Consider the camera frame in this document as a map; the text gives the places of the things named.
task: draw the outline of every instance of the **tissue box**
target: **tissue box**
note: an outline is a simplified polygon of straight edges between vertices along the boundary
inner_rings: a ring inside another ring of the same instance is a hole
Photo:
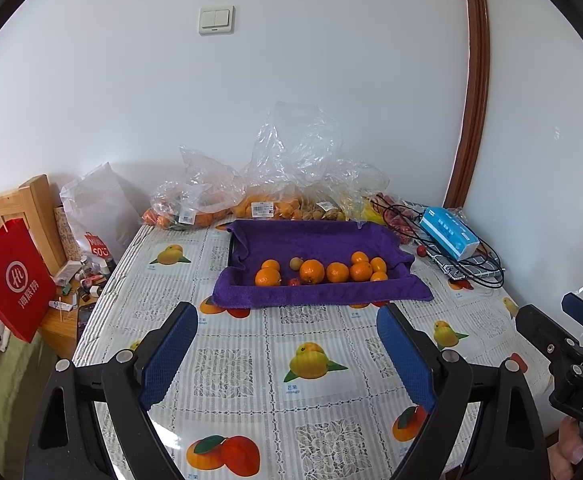
[[[443,207],[428,207],[420,221],[427,231],[451,255],[454,260],[463,260],[474,254],[480,244],[478,237]]]

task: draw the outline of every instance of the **finger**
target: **finger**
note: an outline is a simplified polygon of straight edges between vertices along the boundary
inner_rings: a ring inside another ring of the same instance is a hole
[[[578,464],[583,459],[583,440],[575,418],[568,416],[560,423],[558,447],[562,456],[572,464]]]
[[[558,449],[558,444],[551,446],[547,453],[549,454],[549,470],[556,480],[570,480],[574,476],[574,470]]]

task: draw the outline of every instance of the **purple towel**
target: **purple towel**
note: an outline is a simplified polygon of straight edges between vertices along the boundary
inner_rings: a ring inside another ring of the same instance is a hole
[[[368,304],[386,300],[433,299],[431,291],[409,272],[414,256],[398,248],[398,238],[386,227],[366,222],[236,220],[231,264],[216,281],[212,301],[225,308],[312,304]],[[364,283],[321,283],[287,286],[298,277],[289,260],[315,259],[325,268],[332,262],[351,265],[351,254],[363,251],[387,264],[388,280]],[[282,286],[255,286],[254,277],[265,260],[281,265]]]

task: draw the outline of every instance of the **green blanket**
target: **green blanket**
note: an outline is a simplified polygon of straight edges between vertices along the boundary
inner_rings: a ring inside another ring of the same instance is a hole
[[[57,359],[39,334],[31,344],[12,335],[0,352],[0,472],[6,480],[23,477],[29,432]]]

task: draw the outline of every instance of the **logo on bag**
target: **logo on bag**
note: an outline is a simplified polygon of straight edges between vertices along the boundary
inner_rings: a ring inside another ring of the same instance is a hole
[[[85,238],[89,242],[89,247],[91,248],[92,254],[100,256],[101,258],[109,257],[109,250],[99,237],[92,235],[91,233],[85,233]]]
[[[29,276],[27,274],[27,269],[22,264],[22,262],[11,262],[8,265],[8,270],[5,272],[5,280],[8,284],[9,290],[20,294],[24,291],[23,295],[18,298],[18,304],[25,308],[25,305],[29,303],[34,296],[34,293],[39,289],[38,282],[32,280],[28,284]]]
[[[21,262],[11,262],[5,273],[9,290],[12,292],[23,292],[27,286],[27,269]]]

